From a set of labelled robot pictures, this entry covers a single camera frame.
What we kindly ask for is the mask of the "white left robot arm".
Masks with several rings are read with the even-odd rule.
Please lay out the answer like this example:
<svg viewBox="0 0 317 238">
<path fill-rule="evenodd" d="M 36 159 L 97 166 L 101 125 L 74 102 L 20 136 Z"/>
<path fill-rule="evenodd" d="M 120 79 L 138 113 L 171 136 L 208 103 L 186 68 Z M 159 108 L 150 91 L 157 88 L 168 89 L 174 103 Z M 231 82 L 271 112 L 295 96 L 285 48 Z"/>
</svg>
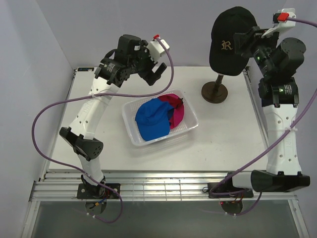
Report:
<svg viewBox="0 0 317 238">
<path fill-rule="evenodd" d="M 160 36 L 154 36 L 152 41 L 147 42 L 137 36 L 122 35 L 117 48 L 109 51 L 96 68 L 90 98 L 82 105 L 73 122 L 60 129 L 60 136 L 72 147 L 81 162 L 84 188 L 94 198 L 100 198 L 105 193 L 105 177 L 99 160 L 104 145 L 95 138 L 105 109 L 112 95 L 132 74 L 139 75 L 148 85 L 154 85 L 167 66 L 161 63 L 156 71 L 153 68 L 168 50 L 168 43 Z"/>
</svg>

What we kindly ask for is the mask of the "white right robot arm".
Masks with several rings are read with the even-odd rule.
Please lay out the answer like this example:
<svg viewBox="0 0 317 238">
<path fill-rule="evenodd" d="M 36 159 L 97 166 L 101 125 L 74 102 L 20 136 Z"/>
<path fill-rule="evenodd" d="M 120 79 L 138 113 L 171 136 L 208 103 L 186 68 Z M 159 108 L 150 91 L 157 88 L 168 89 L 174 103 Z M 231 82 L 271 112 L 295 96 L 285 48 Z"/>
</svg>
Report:
<svg viewBox="0 0 317 238">
<path fill-rule="evenodd" d="M 302 173 L 297 157 L 295 123 L 299 90 L 294 79 L 304 62 L 305 44 L 293 37 L 278 42 L 279 33 L 252 27 L 246 33 L 234 33 L 235 53 L 253 58 L 263 77 L 258 84 L 259 96 L 267 124 L 267 166 L 265 170 L 228 173 L 221 183 L 226 195 L 241 191 L 291 192 L 308 187 L 310 177 Z"/>
</svg>

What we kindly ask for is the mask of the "black baseball cap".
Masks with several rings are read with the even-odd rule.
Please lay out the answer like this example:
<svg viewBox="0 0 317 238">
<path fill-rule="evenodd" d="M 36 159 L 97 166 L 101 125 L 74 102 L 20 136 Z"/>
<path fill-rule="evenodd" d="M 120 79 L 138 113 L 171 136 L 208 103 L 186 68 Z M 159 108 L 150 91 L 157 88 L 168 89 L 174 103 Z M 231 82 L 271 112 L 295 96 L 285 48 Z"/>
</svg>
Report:
<svg viewBox="0 0 317 238">
<path fill-rule="evenodd" d="M 249 60 L 235 54 L 233 36 L 246 33 L 254 26 L 257 26 L 254 16 L 241 6 L 225 10 L 216 18 L 211 30 L 209 55 L 213 71 L 228 76 L 237 76 L 243 71 Z"/>
</svg>

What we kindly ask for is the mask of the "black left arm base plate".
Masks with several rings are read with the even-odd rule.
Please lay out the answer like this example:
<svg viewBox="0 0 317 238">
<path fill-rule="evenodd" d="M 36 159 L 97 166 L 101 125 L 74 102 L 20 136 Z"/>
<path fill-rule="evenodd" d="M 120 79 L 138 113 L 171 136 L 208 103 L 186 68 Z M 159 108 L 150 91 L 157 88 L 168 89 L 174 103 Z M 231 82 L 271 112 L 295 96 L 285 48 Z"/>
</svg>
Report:
<svg viewBox="0 0 317 238">
<path fill-rule="evenodd" d="M 106 186 L 110 187 L 111 189 L 115 190 L 118 194 L 120 194 L 121 184 L 120 183 L 106 183 Z M 77 190 L 77 199 L 118 199 L 118 195 L 116 195 L 112 190 L 105 189 L 102 187 L 100 189 L 99 195 L 89 191 L 88 187 L 83 183 L 79 184 Z"/>
</svg>

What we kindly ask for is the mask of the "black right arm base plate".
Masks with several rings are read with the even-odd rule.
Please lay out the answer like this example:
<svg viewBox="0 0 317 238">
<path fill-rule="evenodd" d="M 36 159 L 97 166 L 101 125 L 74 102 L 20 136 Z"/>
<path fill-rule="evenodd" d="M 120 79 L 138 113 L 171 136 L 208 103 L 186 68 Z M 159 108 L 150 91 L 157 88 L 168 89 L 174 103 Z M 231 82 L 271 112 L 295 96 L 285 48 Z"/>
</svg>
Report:
<svg viewBox="0 0 317 238">
<path fill-rule="evenodd" d="M 209 182 L 202 188 L 202 193 L 208 194 L 209 198 L 252 198 L 253 191 L 248 188 L 234 187 L 232 184 L 221 184 L 212 193 L 210 190 L 217 185 L 217 182 Z"/>
</svg>

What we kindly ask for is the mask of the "blue baseball cap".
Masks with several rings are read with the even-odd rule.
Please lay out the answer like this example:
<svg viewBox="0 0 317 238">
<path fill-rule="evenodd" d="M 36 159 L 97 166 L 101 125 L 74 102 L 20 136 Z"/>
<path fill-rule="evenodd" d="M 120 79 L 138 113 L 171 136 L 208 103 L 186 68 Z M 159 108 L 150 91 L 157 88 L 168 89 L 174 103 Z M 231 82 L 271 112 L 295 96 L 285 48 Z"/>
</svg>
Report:
<svg viewBox="0 0 317 238">
<path fill-rule="evenodd" d="M 135 122 L 143 140 L 151 141 L 168 135 L 173 113 L 174 107 L 158 98 L 142 104 L 136 112 Z"/>
</svg>

